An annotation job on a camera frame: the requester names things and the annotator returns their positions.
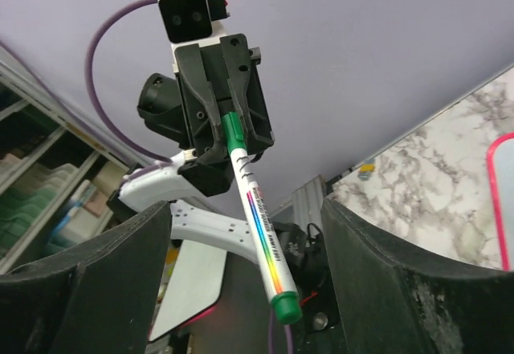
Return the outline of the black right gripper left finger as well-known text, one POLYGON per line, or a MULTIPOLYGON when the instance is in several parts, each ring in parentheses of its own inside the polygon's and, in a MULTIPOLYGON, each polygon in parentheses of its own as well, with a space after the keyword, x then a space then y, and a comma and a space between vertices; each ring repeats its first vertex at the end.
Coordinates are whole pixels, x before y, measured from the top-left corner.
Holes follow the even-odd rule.
POLYGON ((169 246, 169 203, 1 277, 3 353, 142 353, 169 246))

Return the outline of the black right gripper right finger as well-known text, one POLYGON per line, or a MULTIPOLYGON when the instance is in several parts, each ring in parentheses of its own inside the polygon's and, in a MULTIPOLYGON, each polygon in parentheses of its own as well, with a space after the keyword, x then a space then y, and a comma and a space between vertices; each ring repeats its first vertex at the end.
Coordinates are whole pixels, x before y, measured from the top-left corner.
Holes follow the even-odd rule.
POLYGON ((513 274, 432 253, 341 203, 321 209, 349 353, 511 353, 513 274))

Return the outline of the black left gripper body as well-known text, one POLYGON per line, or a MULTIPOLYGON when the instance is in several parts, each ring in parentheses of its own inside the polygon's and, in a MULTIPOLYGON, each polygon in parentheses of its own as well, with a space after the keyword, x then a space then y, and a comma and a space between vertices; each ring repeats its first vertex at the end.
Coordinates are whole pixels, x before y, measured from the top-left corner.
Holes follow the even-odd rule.
POLYGON ((175 58, 188 138, 200 163, 226 160, 237 141, 250 155, 275 143, 258 74, 260 49, 250 48, 245 35, 179 47, 175 58))

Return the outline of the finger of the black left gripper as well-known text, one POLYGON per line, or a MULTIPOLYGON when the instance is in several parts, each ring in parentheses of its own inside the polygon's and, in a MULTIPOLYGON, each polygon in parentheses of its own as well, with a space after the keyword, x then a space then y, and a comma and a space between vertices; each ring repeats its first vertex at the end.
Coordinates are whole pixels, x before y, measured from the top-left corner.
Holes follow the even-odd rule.
POLYGON ((230 93, 230 103, 223 103, 220 109, 222 128, 225 128, 224 116, 234 112, 239 118, 246 145, 257 145, 247 98, 252 66, 257 59, 257 48, 249 47, 247 38, 243 34, 222 36, 219 43, 226 66, 226 81, 230 93))
POLYGON ((198 44, 175 50, 186 123, 196 149, 222 149, 222 125, 198 44))

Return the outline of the green white whiteboard marker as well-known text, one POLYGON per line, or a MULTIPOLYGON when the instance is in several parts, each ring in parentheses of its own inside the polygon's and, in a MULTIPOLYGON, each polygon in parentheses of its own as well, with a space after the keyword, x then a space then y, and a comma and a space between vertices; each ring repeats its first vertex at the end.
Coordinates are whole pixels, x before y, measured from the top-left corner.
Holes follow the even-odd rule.
POLYGON ((281 324, 296 323, 302 318, 300 297, 251 170, 239 118, 230 112, 224 116, 224 124, 227 149, 268 302, 281 324))

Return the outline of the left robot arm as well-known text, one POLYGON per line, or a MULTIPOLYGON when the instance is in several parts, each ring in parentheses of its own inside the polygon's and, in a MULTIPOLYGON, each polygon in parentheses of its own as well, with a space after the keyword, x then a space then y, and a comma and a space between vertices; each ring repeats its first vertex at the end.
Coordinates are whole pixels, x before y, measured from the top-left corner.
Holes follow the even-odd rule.
POLYGON ((137 111, 151 131, 176 143, 180 153, 124 177, 115 210, 140 212, 157 201, 213 197, 229 190, 235 173, 222 116, 233 112, 253 161, 274 144, 257 67, 259 48, 243 34, 217 43, 182 44, 174 78, 152 74, 137 111))

